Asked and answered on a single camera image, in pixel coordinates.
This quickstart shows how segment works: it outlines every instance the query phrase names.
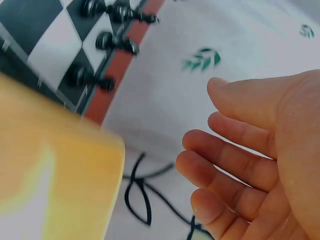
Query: red chessboard border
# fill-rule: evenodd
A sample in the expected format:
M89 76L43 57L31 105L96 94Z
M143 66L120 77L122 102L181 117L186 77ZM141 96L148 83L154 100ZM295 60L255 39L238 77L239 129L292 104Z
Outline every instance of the red chessboard border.
M147 14L156 14L160 10L164 1L165 0L149 0L143 11ZM146 32L148 31L148 28L148 24L136 21L126 36L140 45ZM106 76L113 76L116 79L114 91L112 93L106 93L100 88L97 89L85 113L85 116L88 119L96 122L99 125L102 124L132 58L133 56L131 54L123 51L116 52L110 66L105 73Z

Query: fingernail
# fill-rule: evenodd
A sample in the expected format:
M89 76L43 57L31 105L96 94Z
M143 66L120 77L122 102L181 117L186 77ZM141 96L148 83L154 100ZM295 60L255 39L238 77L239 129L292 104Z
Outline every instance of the fingernail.
M228 83L227 80L221 77L213 77L208 82L208 88L221 88Z

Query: hand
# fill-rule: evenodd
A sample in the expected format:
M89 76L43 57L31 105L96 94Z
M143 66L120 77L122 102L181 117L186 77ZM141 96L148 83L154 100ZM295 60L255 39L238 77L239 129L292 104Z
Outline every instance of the hand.
M209 127L267 157L189 131L176 167L200 188L195 217L216 240L320 240L320 70L207 89Z

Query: white fabric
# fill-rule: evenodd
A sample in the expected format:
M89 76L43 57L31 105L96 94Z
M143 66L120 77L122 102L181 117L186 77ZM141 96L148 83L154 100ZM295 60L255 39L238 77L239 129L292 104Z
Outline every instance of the white fabric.
M302 2L312 4L312 0L300 2L299 8ZM293 75L320 67L319 26L306 14L308 7L304 12L298 7L283 0L165 1L158 13L161 23L148 30L103 127L123 136L128 146L157 156L144 164L174 163L182 150L184 133L191 129L210 132L207 118L216 109L207 95L209 78L238 81ZM300 34L302 25L314 31L314 38ZM215 49L220 64L211 64L204 71L182 70L182 61L201 48ZM127 157L127 170L132 169L133 161L134 157ZM148 168L141 164L140 170ZM193 186L170 172L152 181L191 219ZM187 239L190 227L172 216L152 194L154 222L150 228L140 224L123 204L122 187L106 239ZM145 213L139 194L133 194L131 201ZM192 239L208 238L195 234Z

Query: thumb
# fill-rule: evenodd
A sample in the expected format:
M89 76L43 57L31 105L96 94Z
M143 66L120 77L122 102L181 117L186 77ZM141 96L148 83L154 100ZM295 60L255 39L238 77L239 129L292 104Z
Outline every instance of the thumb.
M293 76L250 79L228 83L211 78L207 91L215 107L226 117L274 131L278 115L295 92L316 76L318 70Z

